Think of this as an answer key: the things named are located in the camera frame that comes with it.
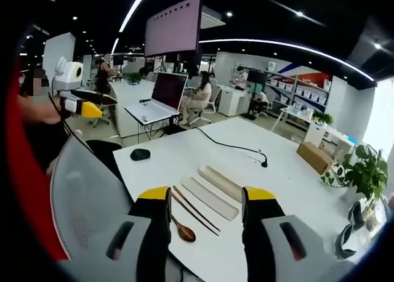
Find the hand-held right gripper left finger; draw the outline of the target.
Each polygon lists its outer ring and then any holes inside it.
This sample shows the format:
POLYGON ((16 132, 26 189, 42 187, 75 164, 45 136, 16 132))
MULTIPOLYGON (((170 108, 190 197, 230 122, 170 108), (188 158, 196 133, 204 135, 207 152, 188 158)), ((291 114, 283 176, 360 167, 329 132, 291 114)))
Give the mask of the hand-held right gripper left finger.
POLYGON ((165 281, 171 242, 171 189, 146 190, 127 215, 58 267, 69 281, 165 281))

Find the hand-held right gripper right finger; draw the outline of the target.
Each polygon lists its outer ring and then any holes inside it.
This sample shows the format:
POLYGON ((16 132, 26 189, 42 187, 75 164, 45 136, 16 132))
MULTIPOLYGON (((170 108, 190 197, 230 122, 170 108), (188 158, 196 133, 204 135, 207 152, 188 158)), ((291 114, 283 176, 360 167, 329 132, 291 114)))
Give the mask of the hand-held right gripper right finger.
POLYGON ((267 190, 243 187, 242 215, 248 281, 340 281, 355 266, 326 252, 322 237, 267 190))

